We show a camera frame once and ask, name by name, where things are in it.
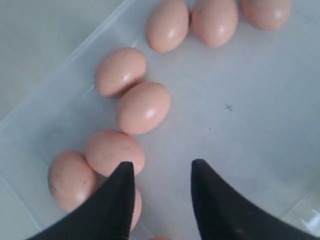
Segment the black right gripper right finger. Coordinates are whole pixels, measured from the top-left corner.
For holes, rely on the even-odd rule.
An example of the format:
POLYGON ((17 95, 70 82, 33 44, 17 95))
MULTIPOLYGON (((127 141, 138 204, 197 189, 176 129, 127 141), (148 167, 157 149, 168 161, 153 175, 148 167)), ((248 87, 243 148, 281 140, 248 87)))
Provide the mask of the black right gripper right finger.
POLYGON ((191 198, 203 240, 311 240, 313 236, 259 208, 203 159, 191 164, 191 198))

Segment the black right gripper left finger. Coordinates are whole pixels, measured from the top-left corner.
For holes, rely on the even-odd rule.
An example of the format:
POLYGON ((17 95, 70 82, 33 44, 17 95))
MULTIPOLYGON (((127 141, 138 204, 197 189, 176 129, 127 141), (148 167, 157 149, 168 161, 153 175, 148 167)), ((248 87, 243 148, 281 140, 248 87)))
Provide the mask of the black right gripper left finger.
POLYGON ((33 240, 127 240, 135 206, 132 162, 121 162, 82 205, 33 240))

